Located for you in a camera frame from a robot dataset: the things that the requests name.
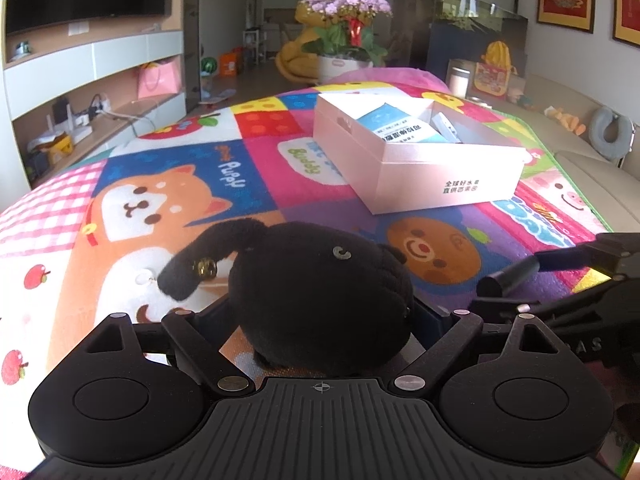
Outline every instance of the plush toy ear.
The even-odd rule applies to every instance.
[[[393,257],[398,260],[401,264],[405,264],[406,263],[406,256],[405,254],[398,248],[395,248],[391,245],[387,245],[387,244],[378,244],[378,247],[380,247],[381,249],[384,249],[385,251],[391,253],[393,255]]]
[[[194,266],[204,258],[219,262],[234,251],[258,242],[267,226],[253,218],[214,224],[176,254],[158,276],[158,287],[175,301],[184,301],[202,281]]]

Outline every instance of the white box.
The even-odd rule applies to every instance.
[[[443,113],[462,143],[386,142],[358,122],[389,104],[426,123]],[[527,151],[429,99],[318,96],[314,140],[374,214],[510,199]]]

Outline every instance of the red ribbon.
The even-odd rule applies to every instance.
[[[358,18],[349,20],[349,34],[351,36],[351,46],[362,46],[362,23]]]

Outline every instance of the gold bell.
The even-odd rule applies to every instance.
[[[203,258],[195,262],[193,270],[201,280],[213,280],[218,275],[218,266],[211,258]]]

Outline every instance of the pink checkered pattern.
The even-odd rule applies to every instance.
[[[69,250],[106,160],[48,180],[0,215],[0,258]]]
[[[0,465],[0,480],[21,480],[27,473]]]

